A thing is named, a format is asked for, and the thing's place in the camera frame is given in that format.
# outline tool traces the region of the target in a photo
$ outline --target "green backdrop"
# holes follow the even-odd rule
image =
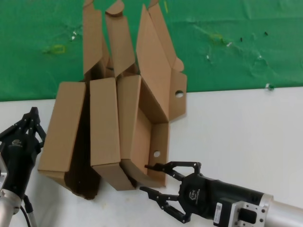
[[[113,2],[95,6],[104,13]],[[148,2],[124,0],[134,44]],[[61,81],[82,79],[82,3],[0,1],[0,101],[55,98]],[[302,0],[161,0],[160,6],[188,92],[303,85]]]

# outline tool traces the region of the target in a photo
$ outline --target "brown cardboard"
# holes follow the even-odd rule
[[[101,11],[94,9],[93,0],[86,0],[83,6],[83,73],[86,80],[108,77],[108,65],[110,56],[102,33]]]
[[[150,6],[149,11],[143,5],[136,52],[141,76],[167,120],[171,121],[186,111],[187,79],[185,74],[179,72],[182,67],[175,58],[176,53],[162,16],[158,3]],[[178,70],[173,68],[175,62]],[[183,96],[176,97],[177,92],[182,92]]]
[[[176,55],[176,51],[169,35],[164,16],[161,12],[159,0],[151,0],[148,7],[148,12],[158,34],[159,40],[162,44],[163,50],[169,61],[170,67],[179,72],[183,71],[184,64]]]
[[[123,10],[124,3],[117,0],[106,10],[105,15],[115,77],[124,71],[138,71],[127,17],[123,16]]]
[[[117,94],[122,167],[145,186],[165,186],[164,173],[144,167],[167,162],[169,123],[163,110],[140,75],[120,78]],[[160,156],[154,157],[157,150]]]
[[[114,78],[90,82],[90,164],[117,191],[133,190],[120,167],[119,122]]]
[[[84,82],[60,84],[38,171],[93,199],[100,176],[90,167],[89,94]]]

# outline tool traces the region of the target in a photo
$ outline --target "yellow tape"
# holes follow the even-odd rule
[[[167,8],[167,3],[166,3],[166,1],[164,1],[164,7],[165,7],[166,13],[169,13],[169,9]]]
[[[55,54],[65,53],[65,46],[60,44],[52,46],[52,53]]]

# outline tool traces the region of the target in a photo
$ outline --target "white surface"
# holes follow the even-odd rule
[[[171,124],[169,161],[199,161],[202,173],[303,207],[303,88],[191,93],[187,116]],[[37,106],[45,130],[53,100],[0,103],[0,131]],[[183,173],[191,170],[177,169]],[[177,193],[169,177],[162,192]],[[147,194],[116,192],[102,183],[86,201],[33,170],[27,194],[40,227],[184,226],[164,213]],[[21,212],[11,227],[26,226]],[[185,226],[212,226],[192,216]]]

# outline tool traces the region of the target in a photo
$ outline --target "cable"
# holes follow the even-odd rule
[[[25,210],[28,213],[32,213],[34,211],[32,204],[30,203],[28,196],[24,195],[23,198]]]
[[[24,208],[23,208],[22,206],[20,206],[20,209],[21,209],[22,213],[24,214],[24,217],[25,217],[25,219],[26,219],[26,221],[27,221],[27,227],[31,227],[31,226],[30,226],[30,223],[29,223],[28,216],[27,216],[27,214],[26,214]]]

